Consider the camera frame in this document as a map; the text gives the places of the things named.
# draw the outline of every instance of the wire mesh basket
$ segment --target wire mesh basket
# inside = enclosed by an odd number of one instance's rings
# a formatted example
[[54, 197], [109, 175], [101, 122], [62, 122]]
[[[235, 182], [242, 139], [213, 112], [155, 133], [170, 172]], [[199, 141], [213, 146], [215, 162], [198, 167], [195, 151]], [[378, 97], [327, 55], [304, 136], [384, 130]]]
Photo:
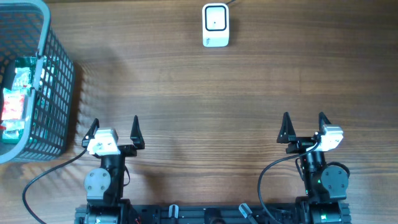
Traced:
[[42, 1], [0, 0], [0, 83], [13, 60], [37, 57], [23, 134], [16, 145], [0, 143], [0, 164], [48, 161], [66, 149], [75, 68], [50, 21]]

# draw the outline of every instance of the wooden table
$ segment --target wooden table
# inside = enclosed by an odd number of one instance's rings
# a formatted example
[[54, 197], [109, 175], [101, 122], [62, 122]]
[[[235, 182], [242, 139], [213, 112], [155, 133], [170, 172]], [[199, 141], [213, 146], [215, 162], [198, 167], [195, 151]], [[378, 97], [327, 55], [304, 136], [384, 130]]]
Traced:
[[[62, 160], [0, 166], [1, 223], [35, 223], [21, 192], [81, 152], [94, 118], [126, 144], [139, 116], [146, 149], [126, 165], [135, 204], [258, 204], [260, 171], [285, 156], [283, 112], [299, 136], [318, 113], [345, 131], [326, 155], [351, 169], [353, 223], [398, 219], [398, 4], [237, 0], [225, 48], [201, 43], [209, 1], [50, 3], [52, 25], [76, 64], [70, 146]], [[27, 199], [48, 223], [72, 223], [83, 180], [100, 161], [84, 155], [34, 184]], [[293, 161], [263, 179], [267, 202], [305, 195]]]

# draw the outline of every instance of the snack package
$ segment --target snack package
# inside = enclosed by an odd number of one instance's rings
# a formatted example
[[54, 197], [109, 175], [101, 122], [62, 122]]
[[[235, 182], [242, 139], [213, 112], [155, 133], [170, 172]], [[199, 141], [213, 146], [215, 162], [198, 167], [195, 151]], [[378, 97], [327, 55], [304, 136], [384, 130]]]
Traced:
[[20, 93], [4, 94], [2, 120], [22, 119], [24, 114], [25, 95]]
[[1, 126], [6, 128], [6, 130], [2, 132], [1, 142], [17, 144], [24, 133], [25, 121], [7, 120], [3, 121]]
[[21, 57], [15, 60], [14, 79], [10, 89], [5, 88], [4, 94], [7, 93], [23, 93], [29, 94], [32, 87], [34, 72], [36, 68], [35, 57]]

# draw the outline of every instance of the white plug-in device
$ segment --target white plug-in device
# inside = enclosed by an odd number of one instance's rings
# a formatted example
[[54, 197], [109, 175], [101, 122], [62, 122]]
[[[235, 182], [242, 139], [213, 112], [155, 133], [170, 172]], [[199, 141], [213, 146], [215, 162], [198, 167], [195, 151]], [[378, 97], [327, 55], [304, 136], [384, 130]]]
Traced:
[[91, 155], [106, 156], [119, 155], [118, 134], [114, 128], [99, 128], [95, 131], [93, 139], [87, 146], [87, 151]]
[[229, 42], [229, 9], [224, 3], [205, 4], [202, 9], [203, 45], [225, 47]]
[[321, 141], [316, 151], [327, 152], [335, 149], [343, 140], [343, 130], [340, 126], [334, 124], [324, 124], [321, 128]]

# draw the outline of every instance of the red packaging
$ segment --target red packaging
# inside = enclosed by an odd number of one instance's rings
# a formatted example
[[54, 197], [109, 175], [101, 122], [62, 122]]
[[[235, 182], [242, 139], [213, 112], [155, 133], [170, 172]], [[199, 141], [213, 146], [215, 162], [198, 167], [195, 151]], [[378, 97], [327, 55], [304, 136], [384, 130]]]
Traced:
[[2, 120], [22, 119], [24, 112], [25, 95], [20, 93], [4, 94]]

